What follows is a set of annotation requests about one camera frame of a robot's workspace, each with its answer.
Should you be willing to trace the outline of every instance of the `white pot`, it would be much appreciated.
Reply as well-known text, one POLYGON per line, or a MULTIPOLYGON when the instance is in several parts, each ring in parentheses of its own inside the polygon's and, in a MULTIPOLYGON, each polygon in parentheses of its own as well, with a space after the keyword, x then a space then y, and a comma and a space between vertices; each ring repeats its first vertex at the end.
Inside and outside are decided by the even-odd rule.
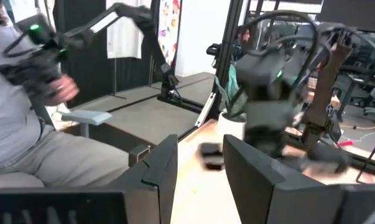
POLYGON ((231 134, 234 137, 243 140, 245 132, 246 119, 240 116, 237 119, 230 120, 227 118, 227 112, 222 111, 219 114, 217 133, 219 140, 223 142, 225 134, 231 134))

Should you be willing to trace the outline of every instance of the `gray shirt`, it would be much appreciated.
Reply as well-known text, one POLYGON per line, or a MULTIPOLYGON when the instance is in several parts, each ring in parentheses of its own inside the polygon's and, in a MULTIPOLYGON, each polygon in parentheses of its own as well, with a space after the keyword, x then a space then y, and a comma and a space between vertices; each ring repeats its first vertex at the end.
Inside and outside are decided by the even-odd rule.
MULTIPOLYGON (((2 55, 2 51, 19 36, 13 27, 0 26, 0 65, 20 60, 2 55)), ((31 46, 25 40, 12 52, 27 50, 31 46)), ((0 169, 11 165, 39 138, 39 120, 30 107, 31 102, 22 87, 11 85, 0 74, 0 169)))

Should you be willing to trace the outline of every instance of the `chair armrest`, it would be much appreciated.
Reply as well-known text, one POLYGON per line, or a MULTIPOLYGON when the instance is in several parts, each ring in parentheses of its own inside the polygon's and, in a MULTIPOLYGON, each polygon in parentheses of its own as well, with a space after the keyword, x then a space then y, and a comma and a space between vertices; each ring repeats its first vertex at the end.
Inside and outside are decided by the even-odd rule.
POLYGON ((63 121, 74 121, 81 124, 101 125, 112 117, 107 112, 75 110, 69 113, 60 113, 63 121))

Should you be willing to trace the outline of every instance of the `robotic arm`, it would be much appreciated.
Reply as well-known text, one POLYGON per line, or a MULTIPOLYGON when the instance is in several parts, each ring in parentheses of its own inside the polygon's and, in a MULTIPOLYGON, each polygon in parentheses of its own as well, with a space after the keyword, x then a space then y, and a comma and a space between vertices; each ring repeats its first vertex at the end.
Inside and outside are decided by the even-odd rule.
POLYGON ((18 22, 17 27, 22 35, 6 48, 3 54, 5 57, 19 57, 27 54, 29 56, 15 65, 1 65, 0 73, 13 85, 22 85, 26 92, 32 93, 35 98, 50 98, 55 94, 55 90, 52 90, 48 84, 60 78, 57 64, 66 59, 68 50, 83 49, 89 46, 97 34, 106 30, 122 17, 131 18, 147 37, 155 65, 162 71, 163 85, 173 89, 178 84, 178 80, 174 71, 166 63, 158 44, 150 9, 143 6, 132 7, 123 3, 114 3, 86 25, 64 34, 56 33, 41 14, 18 22), (11 53, 11 50, 26 36, 40 47, 11 53))

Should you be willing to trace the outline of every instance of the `colorful poster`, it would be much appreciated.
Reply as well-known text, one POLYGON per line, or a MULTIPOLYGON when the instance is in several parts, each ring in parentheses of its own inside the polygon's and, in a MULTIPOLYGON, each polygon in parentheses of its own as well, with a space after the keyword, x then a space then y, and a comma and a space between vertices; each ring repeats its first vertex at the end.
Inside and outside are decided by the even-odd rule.
POLYGON ((160 0, 158 41, 169 65, 172 65, 177 50, 181 2, 160 0))

